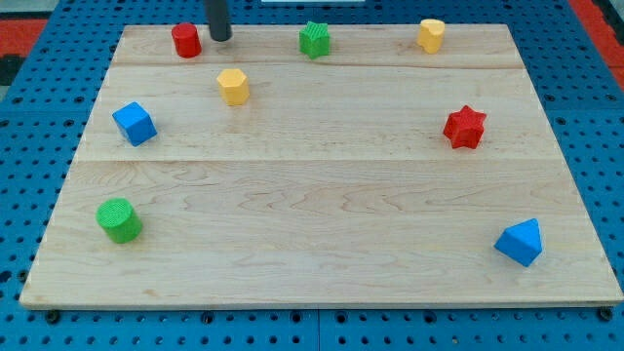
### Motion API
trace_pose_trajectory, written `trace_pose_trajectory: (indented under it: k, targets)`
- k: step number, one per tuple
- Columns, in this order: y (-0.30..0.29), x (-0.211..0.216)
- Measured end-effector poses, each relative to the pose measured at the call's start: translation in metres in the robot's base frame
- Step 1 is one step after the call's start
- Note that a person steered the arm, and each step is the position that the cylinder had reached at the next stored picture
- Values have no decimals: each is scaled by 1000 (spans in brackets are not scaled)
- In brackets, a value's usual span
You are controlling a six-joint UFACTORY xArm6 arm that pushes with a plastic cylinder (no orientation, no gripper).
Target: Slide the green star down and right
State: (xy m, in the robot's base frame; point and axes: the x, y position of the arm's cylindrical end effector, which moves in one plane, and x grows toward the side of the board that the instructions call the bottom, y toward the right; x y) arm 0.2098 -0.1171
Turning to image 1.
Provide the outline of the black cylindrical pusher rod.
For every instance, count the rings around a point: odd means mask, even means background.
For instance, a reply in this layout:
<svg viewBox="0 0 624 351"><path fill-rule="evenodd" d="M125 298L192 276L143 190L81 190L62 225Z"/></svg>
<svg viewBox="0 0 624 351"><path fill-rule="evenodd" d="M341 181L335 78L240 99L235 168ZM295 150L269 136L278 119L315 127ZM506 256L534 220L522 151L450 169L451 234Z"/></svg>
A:
<svg viewBox="0 0 624 351"><path fill-rule="evenodd" d="M216 42L228 41L232 29L227 0L204 0L204 6L211 38Z"/></svg>

